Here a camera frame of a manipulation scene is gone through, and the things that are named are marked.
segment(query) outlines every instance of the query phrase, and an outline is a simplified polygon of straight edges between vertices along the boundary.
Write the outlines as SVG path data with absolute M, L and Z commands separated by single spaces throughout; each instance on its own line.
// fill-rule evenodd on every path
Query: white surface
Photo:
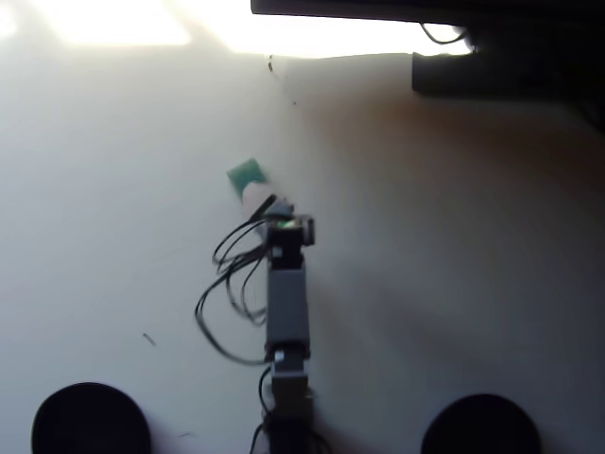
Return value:
M 601 451 L 604 142 L 581 121 L 418 99 L 407 56 L 271 74 L 199 30 L 78 48 L 21 29 L 0 44 L 3 452 L 28 452 L 43 400 L 85 380 L 139 403 L 157 454 L 247 452 L 261 371 L 219 357 L 193 308 L 242 220 L 225 172 L 251 156 L 317 219 L 311 374 L 336 452 L 417 453 L 481 392 L 524 407 L 547 453 Z M 208 306 L 261 354 L 221 292 Z

